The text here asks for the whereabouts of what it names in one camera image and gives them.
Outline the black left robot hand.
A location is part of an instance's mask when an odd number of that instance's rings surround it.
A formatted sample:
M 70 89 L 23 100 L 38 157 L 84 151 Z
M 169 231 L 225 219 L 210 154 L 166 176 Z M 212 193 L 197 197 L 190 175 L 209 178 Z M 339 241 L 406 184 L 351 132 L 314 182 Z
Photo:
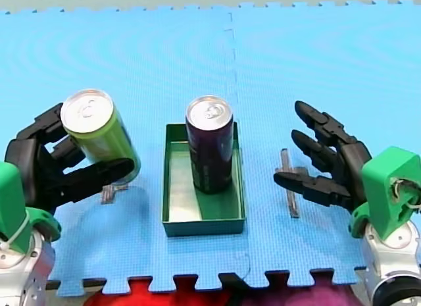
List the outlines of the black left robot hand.
M 35 117 L 31 125 L 9 142 L 5 153 L 5 161 L 20 171 L 27 206 L 51 214 L 65 203 L 99 193 L 103 186 L 122 179 L 134 169 L 133 160 L 118 157 L 64 173 L 86 156 L 66 133 L 61 108 L 62 103 L 58 103 Z

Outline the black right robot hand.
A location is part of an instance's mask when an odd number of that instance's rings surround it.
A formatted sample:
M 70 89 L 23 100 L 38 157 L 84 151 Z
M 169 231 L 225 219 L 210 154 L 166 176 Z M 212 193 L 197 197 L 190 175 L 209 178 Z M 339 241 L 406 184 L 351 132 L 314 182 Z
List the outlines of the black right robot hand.
M 321 113 L 303 101 L 295 102 L 295 112 L 314 131 L 315 138 L 292 130 L 294 144 L 311 159 L 313 167 L 331 177 L 279 170 L 273 175 L 274 182 L 313 203 L 336 205 L 353 212 L 366 202 L 361 170 L 372 158 L 369 150 L 328 113 Z

